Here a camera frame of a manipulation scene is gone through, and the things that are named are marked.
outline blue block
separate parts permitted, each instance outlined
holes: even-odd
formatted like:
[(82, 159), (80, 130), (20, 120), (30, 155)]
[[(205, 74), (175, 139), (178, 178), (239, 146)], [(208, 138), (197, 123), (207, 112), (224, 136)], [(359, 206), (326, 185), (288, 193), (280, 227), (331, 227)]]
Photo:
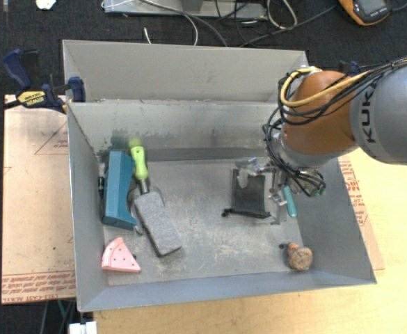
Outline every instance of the blue block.
[(111, 151), (104, 181), (103, 224), (133, 230), (136, 219), (127, 209), (127, 192), (135, 161), (121, 151)]

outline black carpet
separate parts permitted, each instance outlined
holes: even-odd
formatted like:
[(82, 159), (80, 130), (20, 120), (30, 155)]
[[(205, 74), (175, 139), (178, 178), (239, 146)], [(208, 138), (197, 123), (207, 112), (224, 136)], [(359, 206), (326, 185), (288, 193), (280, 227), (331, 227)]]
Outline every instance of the black carpet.
[[(63, 83), (63, 39), (146, 42), (143, 37), (143, 27), (146, 27), (153, 43), (190, 45), (193, 42), (192, 26), (180, 16), (110, 16), (100, 8), (102, 0), (57, 1), (52, 11), (40, 11), (35, 0), (9, 0), (8, 13), (5, 13), (3, 0), (0, 0), (0, 106), (4, 94), (17, 91), (17, 85), (1, 64), (3, 56), (12, 49), (38, 49), (41, 74), (53, 73), (54, 84), (60, 85)], [(393, 6), (401, 6), (405, 0), (389, 1)], [(336, 0), (293, 2), (299, 21), (336, 4)], [(229, 46), (236, 47), (244, 43), (244, 39), (257, 37), (251, 29), (239, 27), (241, 37), (232, 22), (207, 21), (220, 31)], [(199, 45), (221, 46), (220, 40), (205, 25), (198, 23), (198, 28)], [(324, 69), (335, 69), (339, 61), (355, 61), (361, 65), (382, 63), (407, 55), (407, 7), (369, 27), (350, 23), (336, 8), (309, 24), (258, 44), (249, 48), (305, 50), (310, 64)], [(3, 115), (0, 113), (0, 275), (2, 166)], [(0, 304), (0, 333), (39, 333), (44, 309), (44, 303)], [(60, 323), (57, 303), (50, 303), (45, 332), (57, 333)]]

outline black object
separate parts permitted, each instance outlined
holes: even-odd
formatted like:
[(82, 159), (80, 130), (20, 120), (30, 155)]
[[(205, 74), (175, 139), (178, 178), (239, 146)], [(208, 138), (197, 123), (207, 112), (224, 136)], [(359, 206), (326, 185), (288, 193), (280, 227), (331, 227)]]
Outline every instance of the black object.
[(265, 211), (264, 205), (265, 176), (249, 175), (245, 188), (239, 186), (238, 176), (239, 170), (235, 168), (232, 171), (232, 207), (224, 209), (222, 216), (237, 214), (261, 219), (271, 216), (269, 212)]
[(258, 219), (265, 219), (265, 218), (268, 218), (269, 216), (271, 216), (270, 212), (242, 212), (239, 210), (235, 210), (233, 208), (224, 209), (222, 216), (228, 216), (230, 214), (251, 216), (252, 218), (258, 218)]

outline wooden table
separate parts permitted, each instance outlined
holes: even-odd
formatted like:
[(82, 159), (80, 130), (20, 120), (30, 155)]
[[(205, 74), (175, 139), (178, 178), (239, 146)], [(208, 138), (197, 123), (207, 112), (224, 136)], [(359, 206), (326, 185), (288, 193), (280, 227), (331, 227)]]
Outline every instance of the wooden table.
[(407, 167), (350, 154), (385, 269), (376, 285), (94, 313), (99, 334), (407, 334)]

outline gray metal tray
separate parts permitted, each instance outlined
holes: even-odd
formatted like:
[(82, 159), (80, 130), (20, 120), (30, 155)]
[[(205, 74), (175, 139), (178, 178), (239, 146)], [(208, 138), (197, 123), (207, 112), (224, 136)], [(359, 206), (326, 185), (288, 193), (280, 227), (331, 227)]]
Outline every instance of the gray metal tray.
[[(235, 160), (265, 155), (261, 125), (275, 107), (270, 100), (280, 70), (303, 64), (303, 53), (77, 41), (65, 42), (64, 48), (66, 79), (79, 75), (88, 92), (88, 102), (69, 103), (67, 112), (80, 311), (375, 283), (336, 160), (321, 170), (326, 194), (295, 197), (297, 218), (282, 216), (269, 202), (266, 208), (272, 218), (221, 216), (230, 206)], [(212, 64), (205, 66), (207, 54)], [(226, 64), (223, 71), (219, 67), (228, 55), (238, 62)], [(264, 56), (272, 61), (264, 63)], [(183, 67), (194, 67), (199, 79), (166, 81), (154, 60), (170, 61), (178, 75), (185, 73)], [(278, 73), (265, 70), (263, 64), (268, 62), (276, 64)], [(253, 76), (264, 78), (263, 83), (246, 81), (247, 76), (227, 83), (233, 77), (229, 68), (243, 64)], [(100, 75), (101, 68), (110, 65), (117, 77)], [(257, 68), (267, 75), (259, 77)], [(224, 75), (210, 84), (208, 75), (214, 69)], [(141, 95), (132, 92), (127, 79), (119, 78), (121, 70), (140, 76), (134, 88)], [(243, 93), (245, 88), (251, 93)], [(170, 100), (173, 90), (176, 100)], [(99, 219), (98, 163), (109, 150), (127, 150), (133, 137), (145, 146), (151, 184), (160, 189), (183, 241), (182, 249), (162, 258), (155, 255), (146, 234), (102, 225)], [(136, 254), (140, 273), (101, 269), (105, 245), (119, 236)], [(309, 271), (288, 267), (285, 247), (280, 245), (290, 241), (312, 249)]]

